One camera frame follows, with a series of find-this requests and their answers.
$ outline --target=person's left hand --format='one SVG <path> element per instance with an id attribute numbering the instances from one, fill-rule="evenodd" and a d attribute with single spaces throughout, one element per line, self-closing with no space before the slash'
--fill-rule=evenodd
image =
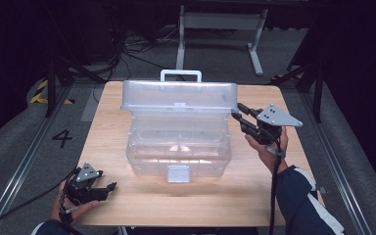
<path id="1" fill-rule="evenodd" d="M 56 220 L 61 221 L 60 216 L 59 216 L 59 212 L 60 212 L 59 211 L 59 202 L 60 202 L 60 197 L 62 195 L 62 191 L 64 189 L 65 184 L 66 184 L 66 180 L 63 181 L 60 184 L 58 196 L 57 196 L 56 200 L 54 200 L 53 207 L 51 209 L 50 219 L 56 219 Z M 76 221 L 76 219 L 79 218 L 80 216 L 82 216 L 85 213 L 91 211 L 94 207 L 96 207 L 96 205 L 98 203 L 99 203 L 99 201 L 97 201 L 97 200 L 92 201 L 92 202 L 88 202 L 86 204 L 80 205 L 78 209 L 72 211 L 71 212 L 72 223 L 74 223 Z M 66 209 L 72 209 L 72 208 L 75 208 L 76 205 L 74 203 L 72 203 L 68 198 L 65 198 L 64 207 Z"/>

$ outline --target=box handle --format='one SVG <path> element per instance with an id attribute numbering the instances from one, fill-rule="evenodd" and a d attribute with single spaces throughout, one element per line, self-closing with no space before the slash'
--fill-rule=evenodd
<path id="1" fill-rule="evenodd" d="M 162 70 L 161 71 L 161 81 L 165 81 L 166 74 L 179 74 L 179 75 L 196 75 L 197 82 L 202 81 L 202 74 L 198 70 Z"/>

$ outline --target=box lid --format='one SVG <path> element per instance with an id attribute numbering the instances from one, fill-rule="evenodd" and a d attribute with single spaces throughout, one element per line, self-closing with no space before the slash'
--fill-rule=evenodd
<path id="1" fill-rule="evenodd" d="M 122 110 L 238 112 L 235 83 L 127 80 L 122 94 Z"/>

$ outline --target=table top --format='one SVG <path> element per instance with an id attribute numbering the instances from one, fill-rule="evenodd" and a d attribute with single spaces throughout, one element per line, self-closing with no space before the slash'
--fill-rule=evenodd
<path id="1" fill-rule="evenodd" d="M 245 140 L 237 120 L 229 118 L 232 160 L 222 176 L 193 177 L 190 183 L 167 183 L 163 177 L 136 175 L 127 161 L 125 151 L 131 113 L 120 109 L 121 98 L 122 82 L 108 82 L 78 163 L 78 166 L 90 163 L 96 170 L 104 171 L 94 188 L 104 188 L 112 182 L 117 182 L 117 188 L 78 224 L 269 225 L 271 174 Z M 288 111 L 279 88 L 275 86 L 238 85 L 238 102 L 254 109 L 275 104 Z M 312 175 L 295 127 L 287 128 L 290 139 L 287 163 Z M 284 224 L 276 206 L 275 225 Z"/>

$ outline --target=sleeve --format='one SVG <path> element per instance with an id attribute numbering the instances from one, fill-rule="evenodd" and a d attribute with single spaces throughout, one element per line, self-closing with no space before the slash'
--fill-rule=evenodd
<path id="1" fill-rule="evenodd" d="M 314 180 L 294 165 L 277 175 L 276 198 L 286 220 L 286 234 L 345 234 L 344 227 L 313 195 Z"/>
<path id="2" fill-rule="evenodd" d="M 70 235 L 62 223 L 55 219 L 38 224 L 31 235 Z"/>

